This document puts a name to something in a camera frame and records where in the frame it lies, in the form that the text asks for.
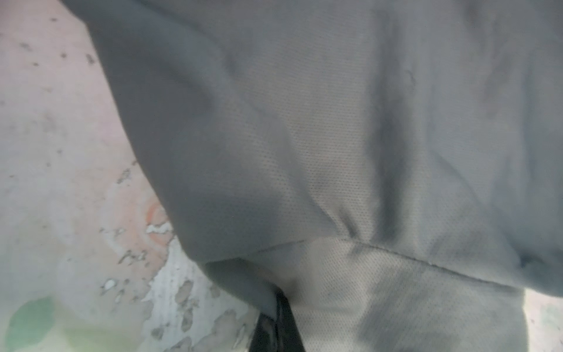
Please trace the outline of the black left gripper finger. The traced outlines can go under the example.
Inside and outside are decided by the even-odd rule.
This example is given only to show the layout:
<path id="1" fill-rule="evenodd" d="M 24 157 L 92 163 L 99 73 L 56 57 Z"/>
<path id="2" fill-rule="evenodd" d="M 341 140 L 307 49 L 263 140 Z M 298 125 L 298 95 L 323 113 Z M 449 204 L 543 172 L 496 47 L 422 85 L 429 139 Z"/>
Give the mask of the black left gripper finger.
<path id="1" fill-rule="evenodd" d="M 259 315 L 248 351 L 305 352 L 287 297 L 278 290 L 276 299 L 276 314 L 273 318 L 262 312 Z"/>

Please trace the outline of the grey t shirt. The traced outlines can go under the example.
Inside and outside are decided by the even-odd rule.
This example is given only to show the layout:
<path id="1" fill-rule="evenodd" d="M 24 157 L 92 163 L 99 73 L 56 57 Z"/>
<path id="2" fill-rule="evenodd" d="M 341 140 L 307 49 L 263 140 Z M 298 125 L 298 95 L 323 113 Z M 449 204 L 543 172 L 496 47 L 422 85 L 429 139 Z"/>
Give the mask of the grey t shirt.
<path id="1" fill-rule="evenodd" d="M 306 351 L 527 351 L 561 1 L 67 1 L 185 253 Z"/>

